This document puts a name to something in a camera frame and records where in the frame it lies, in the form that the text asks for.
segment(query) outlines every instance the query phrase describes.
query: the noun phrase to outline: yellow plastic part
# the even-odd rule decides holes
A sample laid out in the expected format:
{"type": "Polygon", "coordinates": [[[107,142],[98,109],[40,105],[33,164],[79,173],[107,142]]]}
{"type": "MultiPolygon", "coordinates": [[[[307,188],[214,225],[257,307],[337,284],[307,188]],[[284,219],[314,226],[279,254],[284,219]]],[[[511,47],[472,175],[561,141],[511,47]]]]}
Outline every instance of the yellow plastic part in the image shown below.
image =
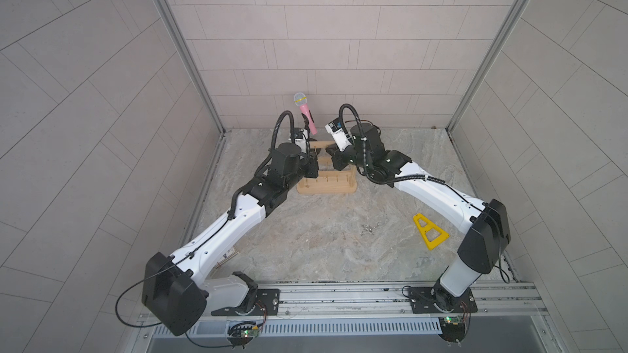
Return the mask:
{"type": "Polygon", "coordinates": [[[423,237],[423,240],[425,241],[425,245],[428,246],[430,251],[436,248],[440,243],[447,240],[447,238],[449,237],[449,233],[442,230],[440,227],[438,227],[435,223],[431,222],[421,213],[414,216],[414,223],[416,224],[416,227],[419,229],[419,232],[421,233],[421,237],[423,237]],[[421,224],[419,223],[419,220],[423,220],[425,222],[425,226],[421,226],[421,224]],[[439,232],[440,234],[438,235],[436,239],[430,241],[428,240],[428,236],[426,235],[426,233],[431,231],[432,229],[439,232]]]}

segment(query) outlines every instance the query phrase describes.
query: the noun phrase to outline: marble floor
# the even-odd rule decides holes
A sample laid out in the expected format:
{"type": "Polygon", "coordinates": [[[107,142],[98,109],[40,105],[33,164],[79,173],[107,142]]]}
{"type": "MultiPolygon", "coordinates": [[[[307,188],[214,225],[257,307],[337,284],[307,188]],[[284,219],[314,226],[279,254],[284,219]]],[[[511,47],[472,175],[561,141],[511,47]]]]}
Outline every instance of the marble floor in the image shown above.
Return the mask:
{"type": "MultiPolygon", "coordinates": [[[[279,132],[278,144],[287,133],[279,132]]],[[[316,138],[327,140],[328,134],[316,138]]],[[[430,174],[473,193],[444,129],[384,128],[381,138],[387,149],[405,153],[430,174]]],[[[229,208],[233,192],[251,179],[267,155],[270,140],[270,129],[227,134],[197,232],[229,208]]],[[[358,176],[356,193],[301,195],[291,190],[286,202],[238,241],[239,254],[211,277],[244,271],[256,281],[435,281],[454,259],[462,238],[419,200],[358,176]],[[433,251],[412,220],[419,212],[450,234],[433,251]]],[[[496,271],[482,278],[499,279],[496,271]]]]}

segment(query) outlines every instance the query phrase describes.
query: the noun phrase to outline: metal bracket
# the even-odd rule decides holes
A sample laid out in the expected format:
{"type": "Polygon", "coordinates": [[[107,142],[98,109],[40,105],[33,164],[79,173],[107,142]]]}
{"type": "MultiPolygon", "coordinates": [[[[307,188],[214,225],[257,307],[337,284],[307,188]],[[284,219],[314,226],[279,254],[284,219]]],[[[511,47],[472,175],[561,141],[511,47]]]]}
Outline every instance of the metal bracket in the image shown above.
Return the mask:
{"type": "MultiPolygon", "coordinates": [[[[412,286],[419,294],[410,294],[410,306],[412,307],[412,313],[438,313],[440,315],[447,315],[443,311],[436,308],[434,301],[427,300],[426,298],[432,297],[430,293],[431,286],[412,286]]],[[[477,312],[477,305],[475,304],[475,297],[471,293],[471,289],[467,289],[465,293],[460,296],[460,301],[467,304],[469,312],[477,312]]],[[[462,313],[462,304],[459,304],[460,311],[453,311],[451,313],[462,313]]]]}
{"type": "MultiPolygon", "coordinates": [[[[279,289],[258,289],[255,301],[260,301],[266,306],[268,311],[266,316],[275,316],[279,310],[279,289]]],[[[227,307],[212,311],[212,316],[264,316],[264,313],[257,305],[247,314],[241,314],[232,307],[227,307]]]]}

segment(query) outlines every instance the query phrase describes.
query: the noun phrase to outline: microphone grille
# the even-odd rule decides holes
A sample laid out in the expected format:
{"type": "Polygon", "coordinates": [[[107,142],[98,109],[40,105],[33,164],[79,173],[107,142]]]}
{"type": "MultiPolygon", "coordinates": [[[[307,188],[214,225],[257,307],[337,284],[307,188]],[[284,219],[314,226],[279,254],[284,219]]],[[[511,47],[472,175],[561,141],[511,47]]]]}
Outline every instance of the microphone grille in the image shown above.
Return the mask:
{"type": "Polygon", "coordinates": [[[294,103],[296,106],[302,106],[308,103],[308,99],[305,98],[305,94],[298,92],[294,95],[294,103]]]}

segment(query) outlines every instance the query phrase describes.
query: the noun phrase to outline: black cable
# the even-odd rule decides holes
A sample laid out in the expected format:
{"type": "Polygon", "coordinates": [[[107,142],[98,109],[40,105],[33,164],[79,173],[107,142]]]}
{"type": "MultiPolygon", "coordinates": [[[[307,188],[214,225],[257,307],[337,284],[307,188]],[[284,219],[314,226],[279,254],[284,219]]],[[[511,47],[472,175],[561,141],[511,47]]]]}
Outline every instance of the black cable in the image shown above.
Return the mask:
{"type": "Polygon", "coordinates": [[[201,345],[201,344],[197,344],[196,342],[192,341],[192,339],[190,338],[190,336],[188,335],[188,332],[185,332],[185,337],[188,339],[188,341],[192,342],[193,344],[195,344],[198,347],[206,347],[208,349],[218,349],[220,347],[233,347],[233,345],[222,345],[222,346],[207,346],[207,345],[201,345]]]}
{"type": "Polygon", "coordinates": [[[124,290],[124,292],[122,292],[122,293],[118,296],[117,300],[115,301],[114,310],[115,310],[115,316],[118,318],[118,320],[119,320],[122,324],[124,324],[125,326],[129,326],[129,327],[133,327],[133,328],[146,328],[146,327],[159,326],[159,325],[161,324],[161,322],[159,322],[159,323],[155,323],[155,324],[147,324],[147,325],[142,325],[142,326],[140,326],[140,325],[136,325],[136,324],[130,324],[130,323],[125,322],[125,321],[124,321],[124,320],[120,317],[120,313],[119,313],[119,312],[118,312],[118,310],[117,310],[117,306],[118,306],[118,303],[120,302],[120,299],[122,298],[122,296],[124,296],[124,295],[126,294],[126,292],[130,291],[130,290],[131,290],[131,289],[133,289],[135,286],[138,286],[140,283],[145,282],[145,281],[147,281],[147,280],[149,280],[149,279],[151,279],[151,278],[157,277],[159,274],[165,273],[166,271],[168,271],[168,270],[170,270],[170,269],[172,269],[172,268],[174,268],[174,267],[177,267],[177,265],[179,265],[179,263],[183,262],[185,259],[188,259],[188,258],[192,259],[192,258],[194,257],[194,254],[196,253],[196,251],[198,251],[198,250],[200,249],[200,247],[204,246],[204,245],[205,245],[205,243],[207,243],[210,239],[212,239],[214,236],[216,236],[216,234],[218,234],[218,232],[220,232],[220,231],[221,231],[221,229],[225,227],[225,225],[227,224],[227,222],[228,222],[228,221],[229,221],[229,220],[226,220],[226,221],[224,222],[224,224],[222,224],[222,225],[218,228],[218,230],[217,230],[216,232],[214,232],[211,236],[209,236],[209,238],[208,238],[208,239],[206,239],[204,242],[200,243],[200,244],[198,245],[198,247],[194,248],[194,249],[192,250],[192,252],[190,252],[189,254],[187,254],[186,256],[184,256],[184,257],[183,257],[180,261],[178,261],[177,263],[173,264],[172,266],[170,266],[170,267],[168,267],[168,268],[165,268],[164,270],[160,270],[160,271],[158,271],[157,273],[154,273],[154,274],[153,274],[153,275],[151,275],[150,277],[146,277],[146,278],[142,279],[141,281],[138,281],[138,282],[134,283],[133,285],[129,286],[126,290],[124,290]]]}

